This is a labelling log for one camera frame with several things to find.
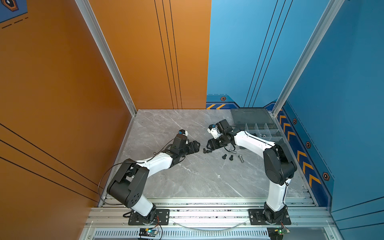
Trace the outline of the silver hex bolt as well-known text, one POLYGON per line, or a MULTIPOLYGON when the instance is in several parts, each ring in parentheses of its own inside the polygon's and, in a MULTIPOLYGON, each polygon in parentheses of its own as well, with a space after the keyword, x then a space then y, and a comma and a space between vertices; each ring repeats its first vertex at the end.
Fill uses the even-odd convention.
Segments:
POLYGON ((240 161, 241 161, 242 163, 245 162, 244 159, 243 159, 243 156, 242 156, 242 155, 239 155, 238 157, 239 157, 239 159, 240 159, 240 161))

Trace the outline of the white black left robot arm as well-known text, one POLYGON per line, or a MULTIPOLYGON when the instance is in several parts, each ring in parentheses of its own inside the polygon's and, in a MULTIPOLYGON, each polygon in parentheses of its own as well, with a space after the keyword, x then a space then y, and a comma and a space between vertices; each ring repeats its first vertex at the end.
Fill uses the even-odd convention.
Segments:
POLYGON ((190 141, 185 131, 179 131, 173 140, 153 157, 134 161, 127 159, 111 179, 107 193, 119 203, 131 209, 146 224, 156 218, 156 205, 143 194, 147 179, 182 162, 186 156, 200 151, 201 144, 190 141))

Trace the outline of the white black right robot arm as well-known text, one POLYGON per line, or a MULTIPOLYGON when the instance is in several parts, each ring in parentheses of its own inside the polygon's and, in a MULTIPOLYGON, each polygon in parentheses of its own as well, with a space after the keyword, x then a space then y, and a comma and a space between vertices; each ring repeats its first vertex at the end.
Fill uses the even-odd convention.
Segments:
POLYGON ((251 217, 260 220, 262 224, 290 225, 292 222, 286 205, 286 195, 297 165, 284 140, 277 143, 263 140, 230 126, 227 120, 209 125, 208 133, 213 136, 207 143, 208 150, 214 151, 231 144, 263 158, 265 174, 270 181, 269 193, 263 211, 252 213, 251 217))

